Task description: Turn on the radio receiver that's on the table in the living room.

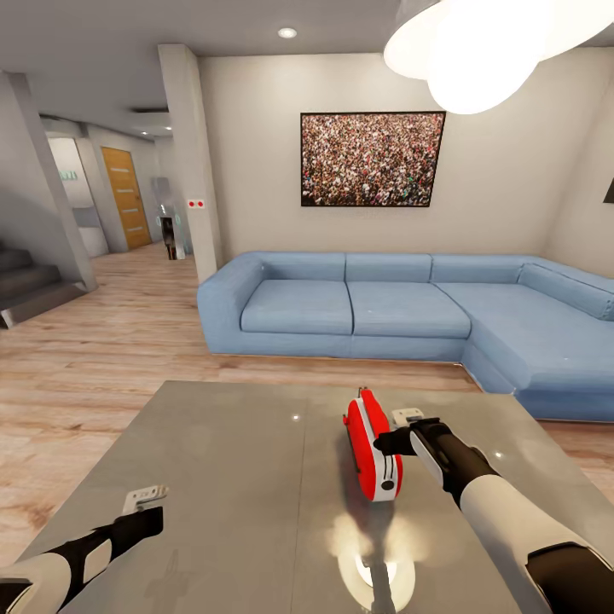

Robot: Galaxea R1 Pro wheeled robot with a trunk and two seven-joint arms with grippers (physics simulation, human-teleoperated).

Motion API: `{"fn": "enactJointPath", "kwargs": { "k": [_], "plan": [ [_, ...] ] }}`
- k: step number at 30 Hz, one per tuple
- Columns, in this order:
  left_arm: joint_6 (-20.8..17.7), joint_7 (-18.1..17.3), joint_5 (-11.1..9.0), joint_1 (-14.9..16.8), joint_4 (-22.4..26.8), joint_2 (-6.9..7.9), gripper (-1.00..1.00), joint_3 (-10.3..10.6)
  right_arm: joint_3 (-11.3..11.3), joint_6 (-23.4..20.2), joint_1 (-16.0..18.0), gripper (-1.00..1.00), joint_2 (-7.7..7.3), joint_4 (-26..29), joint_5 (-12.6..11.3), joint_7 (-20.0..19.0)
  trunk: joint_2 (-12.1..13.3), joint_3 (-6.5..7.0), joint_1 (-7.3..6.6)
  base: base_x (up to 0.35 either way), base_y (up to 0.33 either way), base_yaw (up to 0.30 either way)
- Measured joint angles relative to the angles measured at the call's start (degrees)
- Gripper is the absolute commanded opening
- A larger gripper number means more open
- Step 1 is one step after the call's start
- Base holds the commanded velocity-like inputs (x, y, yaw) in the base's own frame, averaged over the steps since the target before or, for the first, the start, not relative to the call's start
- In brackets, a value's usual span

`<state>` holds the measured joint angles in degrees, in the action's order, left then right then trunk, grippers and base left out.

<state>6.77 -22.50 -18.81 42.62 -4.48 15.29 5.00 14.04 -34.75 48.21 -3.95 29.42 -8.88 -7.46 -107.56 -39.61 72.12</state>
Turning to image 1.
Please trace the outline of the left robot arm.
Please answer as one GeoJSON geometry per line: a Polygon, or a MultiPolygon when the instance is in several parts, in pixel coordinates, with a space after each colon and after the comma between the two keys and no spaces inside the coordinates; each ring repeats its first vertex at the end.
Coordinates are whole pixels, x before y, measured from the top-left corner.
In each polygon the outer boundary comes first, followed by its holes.
{"type": "Polygon", "coordinates": [[[123,516],[114,524],[77,535],[61,547],[0,567],[0,614],[58,614],[125,550],[164,529],[163,507],[142,504],[164,499],[155,485],[127,494],[123,516]]]}

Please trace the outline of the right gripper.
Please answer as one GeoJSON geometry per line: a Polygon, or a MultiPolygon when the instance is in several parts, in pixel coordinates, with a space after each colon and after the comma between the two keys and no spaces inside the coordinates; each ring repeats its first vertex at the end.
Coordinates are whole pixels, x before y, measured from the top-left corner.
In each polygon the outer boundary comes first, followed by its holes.
{"type": "Polygon", "coordinates": [[[403,433],[405,428],[400,428],[393,432],[383,432],[379,434],[379,438],[373,442],[373,445],[379,451],[382,451],[384,456],[391,455],[413,455],[410,454],[403,443],[403,433]]]}

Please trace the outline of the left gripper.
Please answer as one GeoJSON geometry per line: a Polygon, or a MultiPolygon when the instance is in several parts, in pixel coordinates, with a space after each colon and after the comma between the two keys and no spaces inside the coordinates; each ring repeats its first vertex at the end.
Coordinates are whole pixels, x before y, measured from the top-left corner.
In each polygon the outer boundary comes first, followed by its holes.
{"type": "Polygon", "coordinates": [[[114,523],[124,523],[130,532],[130,540],[127,548],[134,547],[140,540],[148,536],[156,536],[164,529],[163,507],[153,507],[144,510],[143,513],[135,513],[130,516],[120,516],[114,523]]]}

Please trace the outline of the radio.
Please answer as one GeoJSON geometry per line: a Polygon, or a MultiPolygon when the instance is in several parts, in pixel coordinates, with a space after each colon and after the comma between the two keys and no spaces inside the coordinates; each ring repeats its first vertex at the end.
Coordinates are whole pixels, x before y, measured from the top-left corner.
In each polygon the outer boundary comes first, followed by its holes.
{"type": "Polygon", "coordinates": [[[348,417],[343,416],[362,492],[371,501],[394,501],[403,480],[402,457],[384,456],[373,445],[390,425],[370,389],[360,389],[360,396],[350,402],[348,417]]]}

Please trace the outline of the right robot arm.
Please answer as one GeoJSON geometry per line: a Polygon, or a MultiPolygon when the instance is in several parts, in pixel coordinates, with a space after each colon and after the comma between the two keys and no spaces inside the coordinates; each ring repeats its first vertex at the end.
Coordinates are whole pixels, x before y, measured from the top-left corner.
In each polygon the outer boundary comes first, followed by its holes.
{"type": "Polygon", "coordinates": [[[614,614],[614,565],[501,477],[440,418],[393,410],[384,456],[419,456],[482,542],[523,614],[614,614]]]}

